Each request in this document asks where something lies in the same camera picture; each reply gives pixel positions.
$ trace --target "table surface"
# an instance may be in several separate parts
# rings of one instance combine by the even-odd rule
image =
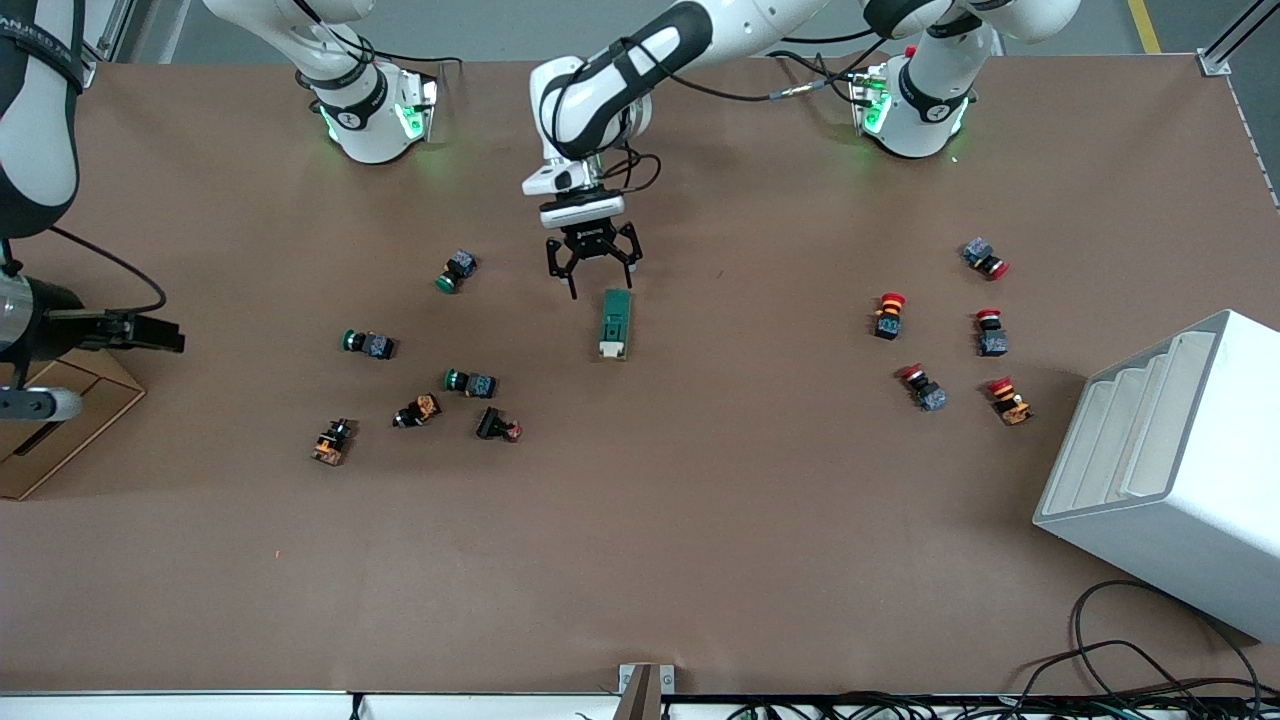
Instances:
[[[698,692],[993,692],[1068,648],[1119,571],[1030,524],[1084,378],[1222,307],[1280,325],[1280,220],[1228,85],[1190,56],[1000,58],[941,155],[855,138],[838,100],[655,94],[666,160],[630,200],[645,259],[631,359],[594,357],[612,261],[547,275],[529,67],[467,65],[448,143],[358,167],[285,68],[106,67],[63,225],[164,283],[184,356],[133,352],[150,395],[24,503],[0,506],[0,688],[594,691],[616,665]],[[786,85],[750,60],[694,77]],[[1012,269],[984,282],[974,236]],[[481,269],[431,281],[457,247]],[[47,236],[36,277],[91,304],[145,288]],[[868,333],[908,297],[893,343]],[[978,309],[1012,351],[974,356]],[[383,363],[349,327],[401,340]],[[950,391],[914,409],[893,378]],[[518,445],[472,437],[500,379]],[[1005,428],[980,386],[1038,413]],[[340,469],[308,456],[360,420]],[[1092,639],[1181,676],[1239,675],[1183,611],[1114,591]],[[1280,675],[1280,648],[1249,653]],[[1116,687],[1156,675],[1100,659]],[[1043,691],[1088,688],[1078,667]]]

